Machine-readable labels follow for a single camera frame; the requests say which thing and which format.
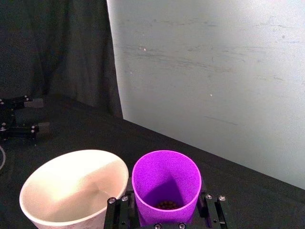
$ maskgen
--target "white paper cup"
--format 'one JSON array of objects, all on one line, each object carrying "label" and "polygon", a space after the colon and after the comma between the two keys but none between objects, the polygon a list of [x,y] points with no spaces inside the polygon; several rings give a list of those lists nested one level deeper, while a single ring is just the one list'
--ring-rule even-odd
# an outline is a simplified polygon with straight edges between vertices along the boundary
[{"label": "white paper cup", "polygon": [[64,154],[26,180],[20,207],[39,229],[102,229],[107,199],[124,195],[128,176],[125,163],[112,153]]}]

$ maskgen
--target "black fabric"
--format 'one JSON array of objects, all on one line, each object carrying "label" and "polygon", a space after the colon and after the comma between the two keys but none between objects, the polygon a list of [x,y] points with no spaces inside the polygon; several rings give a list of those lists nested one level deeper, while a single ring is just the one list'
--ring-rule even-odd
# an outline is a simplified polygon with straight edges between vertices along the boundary
[{"label": "black fabric", "polygon": [[51,134],[37,142],[9,140],[1,145],[8,162],[0,175],[0,228],[34,229],[19,207],[19,193],[27,177],[45,162],[68,152],[100,149],[113,152],[128,166],[145,153],[170,149],[186,154],[198,165],[207,190],[227,197],[239,229],[305,228],[305,191],[165,137],[111,117],[63,97],[47,97],[41,109],[19,110],[23,122],[51,122]]},{"label": "black fabric", "polygon": [[106,0],[0,1],[0,97],[62,94],[122,117]]}]

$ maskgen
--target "black mount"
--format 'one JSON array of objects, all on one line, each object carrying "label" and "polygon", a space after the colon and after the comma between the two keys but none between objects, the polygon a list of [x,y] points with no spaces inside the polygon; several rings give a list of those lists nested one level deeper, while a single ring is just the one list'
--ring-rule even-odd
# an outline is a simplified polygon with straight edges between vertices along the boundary
[{"label": "black mount", "polygon": [[43,99],[31,99],[27,95],[11,99],[0,98],[0,139],[36,139],[36,134],[39,131],[49,131],[49,123],[40,123],[31,126],[18,126],[16,122],[15,110],[25,107],[43,107]]},{"label": "black mount", "polygon": [[192,224],[156,222],[154,225],[140,228],[134,191],[132,186],[128,185],[125,196],[120,199],[108,199],[104,229],[236,229],[225,196],[215,197],[202,190],[197,210],[194,212]]}]

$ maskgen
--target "white wall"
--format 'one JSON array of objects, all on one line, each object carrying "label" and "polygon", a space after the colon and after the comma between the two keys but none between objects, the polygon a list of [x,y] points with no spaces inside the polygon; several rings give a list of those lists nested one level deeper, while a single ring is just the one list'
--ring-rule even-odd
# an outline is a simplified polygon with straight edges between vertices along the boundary
[{"label": "white wall", "polygon": [[305,1],[108,7],[126,120],[305,188]]}]

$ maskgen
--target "cup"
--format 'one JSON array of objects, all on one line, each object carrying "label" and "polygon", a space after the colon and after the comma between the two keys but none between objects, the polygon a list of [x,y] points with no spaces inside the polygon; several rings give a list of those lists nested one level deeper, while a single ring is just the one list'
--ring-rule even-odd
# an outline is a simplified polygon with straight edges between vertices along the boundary
[{"label": "cup", "polygon": [[124,195],[128,176],[125,163],[112,153],[64,154],[30,175],[20,207],[39,229],[102,229],[107,200]]},{"label": "cup", "polygon": [[141,157],[132,171],[140,225],[192,222],[201,183],[198,167],[181,153],[160,150]]}]

